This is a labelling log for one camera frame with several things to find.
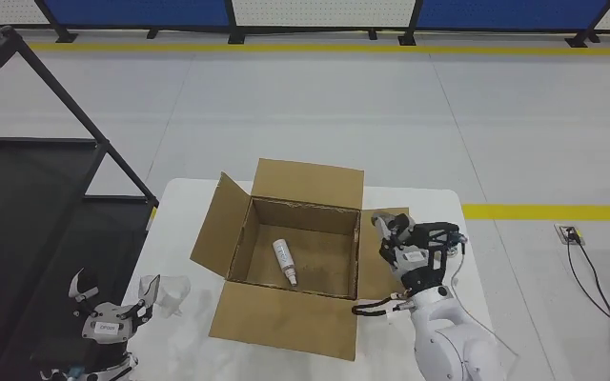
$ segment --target blue wall panel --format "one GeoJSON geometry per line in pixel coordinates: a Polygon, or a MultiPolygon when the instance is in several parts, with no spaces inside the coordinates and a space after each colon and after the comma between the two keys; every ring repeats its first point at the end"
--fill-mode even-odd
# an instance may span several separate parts
{"type": "Polygon", "coordinates": [[[47,0],[61,24],[227,26],[224,0],[47,0]]]}
{"type": "Polygon", "coordinates": [[[583,29],[605,0],[423,0],[426,28],[583,29]]]}

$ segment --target black frame leg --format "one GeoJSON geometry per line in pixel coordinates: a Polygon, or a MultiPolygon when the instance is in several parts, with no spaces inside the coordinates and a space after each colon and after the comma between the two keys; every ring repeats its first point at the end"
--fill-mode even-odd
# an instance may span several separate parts
{"type": "Polygon", "coordinates": [[[423,0],[416,0],[415,5],[413,6],[413,12],[411,13],[411,20],[409,20],[409,28],[407,28],[403,35],[398,37],[398,43],[402,47],[414,47],[417,45],[414,34],[416,32],[417,21],[419,20],[422,6],[423,0]]]}
{"type": "Polygon", "coordinates": [[[227,41],[230,45],[243,45],[246,40],[246,34],[242,30],[232,30],[229,34],[229,40],[227,41]]]}
{"type": "Polygon", "coordinates": [[[53,16],[49,7],[47,7],[47,3],[45,3],[45,0],[34,0],[34,3],[36,3],[36,6],[38,6],[38,9],[40,9],[42,14],[45,15],[45,17],[49,21],[49,24],[51,25],[53,30],[55,30],[55,33],[57,33],[57,36],[59,38],[57,38],[57,40],[55,40],[56,43],[66,44],[66,43],[71,43],[76,39],[78,34],[70,33],[66,29],[66,27],[64,27],[63,25],[60,25],[57,22],[57,19],[55,19],[55,16],[53,16]]]}
{"type": "Polygon", "coordinates": [[[589,33],[589,41],[591,41],[594,44],[598,44],[601,42],[600,37],[593,31],[591,33],[589,33]]]}
{"type": "Polygon", "coordinates": [[[156,28],[150,28],[149,32],[146,33],[146,39],[147,40],[153,40],[154,37],[156,37],[156,35],[159,33],[159,30],[156,28]]]}
{"type": "Polygon", "coordinates": [[[607,0],[606,4],[601,8],[600,12],[591,21],[586,30],[579,31],[574,37],[566,38],[565,42],[572,48],[587,48],[587,44],[584,43],[584,40],[587,38],[590,39],[592,43],[598,43],[600,39],[595,35],[595,27],[609,10],[610,0],[607,0]]]}

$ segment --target open cardboard box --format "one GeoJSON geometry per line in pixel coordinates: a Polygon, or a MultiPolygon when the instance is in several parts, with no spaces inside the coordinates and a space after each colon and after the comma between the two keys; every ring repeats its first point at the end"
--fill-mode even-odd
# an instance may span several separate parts
{"type": "Polygon", "coordinates": [[[378,254],[373,212],[361,210],[363,182],[361,170],[260,159],[249,195],[221,173],[191,254],[227,280],[210,336],[355,359],[352,306],[401,290],[378,254]],[[296,287],[277,264],[279,238],[296,287]]]}

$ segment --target box flap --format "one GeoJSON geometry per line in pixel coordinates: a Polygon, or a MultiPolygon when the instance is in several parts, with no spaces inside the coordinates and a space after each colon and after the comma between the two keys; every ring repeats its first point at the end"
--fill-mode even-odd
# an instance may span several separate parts
{"type": "Polygon", "coordinates": [[[220,276],[226,276],[249,205],[248,193],[221,172],[191,260],[220,276]]]}
{"type": "Polygon", "coordinates": [[[354,301],[226,282],[211,337],[354,361],[354,301]]]}
{"type": "MultiPolygon", "coordinates": [[[[408,208],[389,208],[391,214],[408,213],[408,208]]],[[[360,217],[360,249],[358,257],[358,299],[380,300],[392,292],[404,292],[404,287],[390,272],[390,265],[381,258],[381,239],[371,217],[375,211],[362,211],[360,217]]]]}
{"type": "Polygon", "coordinates": [[[259,159],[252,196],[362,208],[364,171],[259,159]]]}

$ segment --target white table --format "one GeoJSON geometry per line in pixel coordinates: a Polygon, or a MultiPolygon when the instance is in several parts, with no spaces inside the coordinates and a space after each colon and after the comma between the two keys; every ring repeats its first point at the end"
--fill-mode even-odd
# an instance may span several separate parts
{"type": "MultiPolygon", "coordinates": [[[[137,300],[139,278],[144,275],[186,275],[192,290],[181,305],[181,317],[153,316],[130,340],[129,349],[140,360],[133,379],[423,380],[414,358],[415,333],[407,311],[391,320],[358,317],[355,362],[208,337],[224,279],[189,257],[216,183],[174,179],[165,189],[124,304],[137,300]]],[[[238,183],[244,191],[252,187],[252,182],[238,183]]],[[[458,196],[451,190],[364,188],[364,209],[394,207],[409,207],[418,222],[453,222],[468,234],[458,196]]],[[[456,290],[464,306],[491,327],[470,244],[467,250],[456,290]]],[[[445,284],[458,262],[458,257],[449,260],[445,284]]]]}

